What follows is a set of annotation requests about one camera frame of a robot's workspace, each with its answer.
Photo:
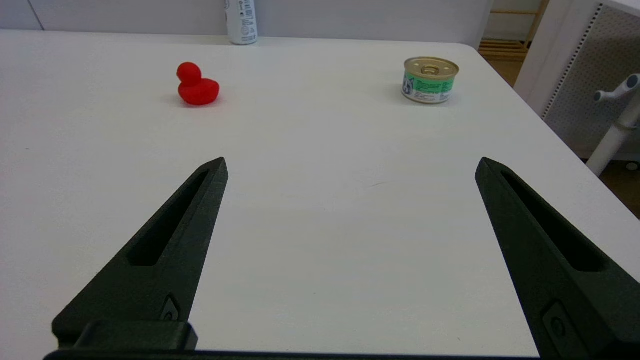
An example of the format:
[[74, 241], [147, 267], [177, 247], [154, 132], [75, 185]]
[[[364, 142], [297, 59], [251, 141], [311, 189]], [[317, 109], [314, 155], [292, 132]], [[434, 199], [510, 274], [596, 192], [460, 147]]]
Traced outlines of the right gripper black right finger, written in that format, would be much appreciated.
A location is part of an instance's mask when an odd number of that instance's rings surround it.
[[540, 357], [637, 360], [639, 282], [512, 169], [483, 157], [475, 181]]

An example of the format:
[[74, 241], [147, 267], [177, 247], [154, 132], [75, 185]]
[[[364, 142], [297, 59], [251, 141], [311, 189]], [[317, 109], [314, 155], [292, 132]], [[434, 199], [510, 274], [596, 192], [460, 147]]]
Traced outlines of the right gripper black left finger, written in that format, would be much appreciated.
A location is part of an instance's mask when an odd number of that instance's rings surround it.
[[52, 322], [68, 347], [94, 321], [189, 319], [229, 178], [202, 164]]

